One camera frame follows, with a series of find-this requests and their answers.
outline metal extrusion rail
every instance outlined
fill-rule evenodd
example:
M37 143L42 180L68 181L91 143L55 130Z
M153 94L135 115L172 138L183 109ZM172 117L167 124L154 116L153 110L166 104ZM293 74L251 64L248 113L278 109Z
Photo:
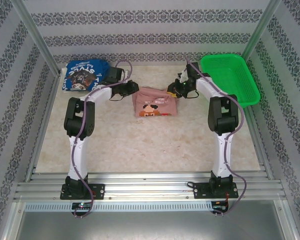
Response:
M260 171L238 172L247 181L247 191L243 200L285 200L281 181L269 180L265 167L260 165L260 168ZM200 202L202 200L194 199L193 190L187 187L187 182L208 182L210 173L91 173L88 177L89 183L105 184L104 200L101 202ZM30 182L18 184L14 201L65 202L60 200L61 186L65 178L66 174L34 173ZM238 193L241 194L244 188L243 181L235 177L234 182L237 184Z

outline enclosure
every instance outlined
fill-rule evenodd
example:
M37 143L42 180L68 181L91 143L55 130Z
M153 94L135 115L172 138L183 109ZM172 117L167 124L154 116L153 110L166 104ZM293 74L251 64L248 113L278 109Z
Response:
M209 100L136 118L127 96L96 109L88 180L104 199L75 219L78 201L60 199L64 120L86 92L62 91L66 64L126 59L140 87L166 89L184 55L219 54L242 56L260 93L233 137L231 169L247 181L236 209L214 216L216 199L187 187L208 182L215 161ZM32 238L300 239L300 0L0 0L0 239Z

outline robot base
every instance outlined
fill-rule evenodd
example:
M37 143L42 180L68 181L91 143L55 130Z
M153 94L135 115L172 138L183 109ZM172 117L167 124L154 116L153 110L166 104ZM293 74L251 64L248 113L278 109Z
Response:
M193 189L195 199L237 199L239 197L233 176L216 177L211 171L209 182L188 182L187 186Z
M84 179L92 190L94 200L103 200L105 197L105 185L88 183L88 176ZM86 186L80 180L71 179L69 176L65 179L65 184L62 185L61 200L91 200L91 195Z

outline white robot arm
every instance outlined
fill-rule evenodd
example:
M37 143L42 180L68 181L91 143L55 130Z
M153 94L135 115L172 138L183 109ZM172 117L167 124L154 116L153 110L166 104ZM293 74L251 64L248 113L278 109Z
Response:
M221 93L226 94L220 88L218 88ZM206 80L203 78L199 78L196 81L196 90L204 95L204 97L210 101L213 97L223 98L220 93L218 93ZM231 172L228 170L225 163L225 139L230 134L230 132L222 133L221 135L215 133L215 160L213 163L212 172L215 176L225 178L231 175ZM228 139L227 148L226 148L226 159L227 163L230 167L231 165L231 143L232 143L233 135L231 135Z
M80 100L84 101L86 97L87 95L82 96L80 97ZM88 102L94 103L95 109L97 109L98 106L108 101L111 97L112 97L112 89L111 87L106 87L100 89L99 91L95 92L92 96L90 96ZM69 136L70 154L72 154L72 149L74 147L75 139L76 139L75 135ZM82 176L83 179L88 175L87 160L86 160L88 141L89 141L89 137L85 137L82 140L78 138L76 143L76 148L74 151L74 156L73 156L76 169L78 170L80 176ZM70 170L68 176L73 180L76 181L79 180L78 174L75 172L74 165L72 163L71 158L70 158Z

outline black mounting plate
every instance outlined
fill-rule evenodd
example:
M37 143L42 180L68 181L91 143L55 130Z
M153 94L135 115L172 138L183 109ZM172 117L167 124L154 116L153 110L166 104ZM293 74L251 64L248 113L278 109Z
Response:
M103 200L104 199L105 187L106 187L104 184L88 183L88 186L92 190L94 200ZM66 188L67 188L67 185L63 184L62 189L61 189L60 199L61 200L78 200L77 197L66 194L66 192L67 192ZM91 199L91 196L90 196L89 191L86 192L86 195L83 198L80 198L80 200L90 200L90 199Z
M234 182L227 190L216 188L214 193L212 193L208 182L194 182L192 184L193 186L188 185L188 187L193 189L194 199L225 199L227 193L229 199L237 199L239 197L237 185Z

